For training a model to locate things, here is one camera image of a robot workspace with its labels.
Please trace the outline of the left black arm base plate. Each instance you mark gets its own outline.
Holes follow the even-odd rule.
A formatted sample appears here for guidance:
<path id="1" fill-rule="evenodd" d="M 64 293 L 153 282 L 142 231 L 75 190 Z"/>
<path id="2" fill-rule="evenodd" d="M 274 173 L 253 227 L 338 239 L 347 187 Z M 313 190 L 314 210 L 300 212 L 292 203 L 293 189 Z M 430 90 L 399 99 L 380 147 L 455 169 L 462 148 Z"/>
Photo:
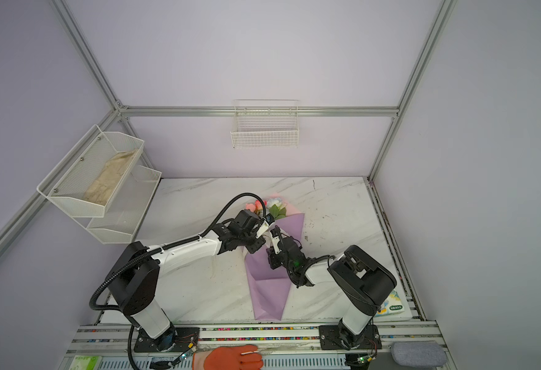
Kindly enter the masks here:
<path id="1" fill-rule="evenodd" d="M 152 339 L 143 328 L 140 328 L 133 351 L 135 353 L 182 353 L 191 346 L 197 346 L 200 332 L 198 327 L 172 326 L 162 336 Z"/>

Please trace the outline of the pink purple wrapping paper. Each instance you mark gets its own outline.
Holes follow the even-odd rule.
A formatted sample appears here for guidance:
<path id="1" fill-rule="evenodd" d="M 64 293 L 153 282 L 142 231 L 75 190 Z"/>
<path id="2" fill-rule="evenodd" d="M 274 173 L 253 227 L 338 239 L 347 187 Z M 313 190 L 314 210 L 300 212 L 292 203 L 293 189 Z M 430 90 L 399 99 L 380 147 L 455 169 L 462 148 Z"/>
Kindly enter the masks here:
<path id="1" fill-rule="evenodd" d="M 268 241 L 254 254 L 247 252 L 244 256 L 254 319 L 257 322 L 279 322 L 282 319 L 293 285 L 283 266 L 271 268 L 268 255 L 274 251 L 272 242 Z"/>

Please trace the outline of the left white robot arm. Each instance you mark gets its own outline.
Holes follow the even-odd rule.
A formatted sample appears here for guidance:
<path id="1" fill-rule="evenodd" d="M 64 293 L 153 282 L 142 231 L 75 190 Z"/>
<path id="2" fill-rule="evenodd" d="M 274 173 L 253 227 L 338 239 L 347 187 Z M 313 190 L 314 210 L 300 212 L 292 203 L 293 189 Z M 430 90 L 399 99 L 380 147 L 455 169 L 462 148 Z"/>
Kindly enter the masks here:
<path id="1" fill-rule="evenodd" d="M 241 210 L 237 216 L 222 220 L 230 206 L 244 197 L 256 199 L 261 211 Z M 168 352 L 182 345 L 182 341 L 156 300 L 160 278 L 202 258 L 240 247 L 255 253 L 264 246 L 264 233 L 274 222 L 275 217 L 258 195 L 242 193 L 232 198 L 209 226 L 195 236 L 149 247 L 135 241 L 127 245 L 91 295 L 89 307 L 93 311 L 118 311 L 130 322 L 130 334 L 138 331 L 138 338 L 147 339 L 153 350 Z"/>

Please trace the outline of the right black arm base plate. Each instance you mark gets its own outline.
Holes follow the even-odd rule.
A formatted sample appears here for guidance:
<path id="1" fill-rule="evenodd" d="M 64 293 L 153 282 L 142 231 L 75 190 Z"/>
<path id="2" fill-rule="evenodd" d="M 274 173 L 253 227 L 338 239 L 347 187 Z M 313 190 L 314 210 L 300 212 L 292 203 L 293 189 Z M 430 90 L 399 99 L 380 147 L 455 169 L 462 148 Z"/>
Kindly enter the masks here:
<path id="1" fill-rule="evenodd" d="M 370 321 L 360 334 L 354 334 L 342 322 L 321 325 L 318 329 L 322 350 L 379 350 L 382 349 L 378 327 Z"/>

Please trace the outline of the white fake rose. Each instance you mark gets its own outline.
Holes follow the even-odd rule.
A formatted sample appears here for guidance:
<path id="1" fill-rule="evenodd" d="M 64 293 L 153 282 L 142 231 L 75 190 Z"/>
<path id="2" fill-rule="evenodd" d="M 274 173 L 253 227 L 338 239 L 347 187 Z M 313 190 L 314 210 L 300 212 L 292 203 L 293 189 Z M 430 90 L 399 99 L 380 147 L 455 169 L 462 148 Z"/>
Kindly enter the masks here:
<path id="1" fill-rule="evenodd" d="M 287 204 L 280 197 L 269 198 L 266 201 L 267 210 L 275 220 L 287 217 Z"/>

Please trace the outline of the light pink fake rose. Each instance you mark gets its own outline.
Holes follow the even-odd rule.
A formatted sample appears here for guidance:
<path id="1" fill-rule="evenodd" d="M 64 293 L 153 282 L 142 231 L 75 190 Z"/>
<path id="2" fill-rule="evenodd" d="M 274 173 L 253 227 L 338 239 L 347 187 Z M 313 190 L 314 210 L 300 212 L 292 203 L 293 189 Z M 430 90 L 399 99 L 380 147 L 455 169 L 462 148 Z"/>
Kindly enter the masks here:
<path id="1" fill-rule="evenodd" d="M 254 203 L 248 203 L 245 207 L 244 207 L 245 210 L 248 210 L 250 212 L 253 212 L 253 213 L 256 213 L 257 212 L 257 208 L 256 208 L 256 205 Z"/>

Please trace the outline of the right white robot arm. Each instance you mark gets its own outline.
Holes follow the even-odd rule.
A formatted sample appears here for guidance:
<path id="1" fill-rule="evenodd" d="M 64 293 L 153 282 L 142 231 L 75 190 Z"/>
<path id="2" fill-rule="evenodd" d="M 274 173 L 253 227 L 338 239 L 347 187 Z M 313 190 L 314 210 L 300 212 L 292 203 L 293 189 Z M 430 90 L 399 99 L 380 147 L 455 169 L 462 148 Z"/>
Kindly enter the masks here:
<path id="1" fill-rule="evenodd" d="M 270 229 L 267 253 L 272 269 L 284 268 L 296 288 L 334 282 L 349 301 L 337 325 L 319 328 L 321 347 L 352 350 L 369 345 L 378 349 L 372 320 L 398 285 L 395 276 L 357 245 L 340 256 L 306 257 L 302 246 L 278 226 Z"/>

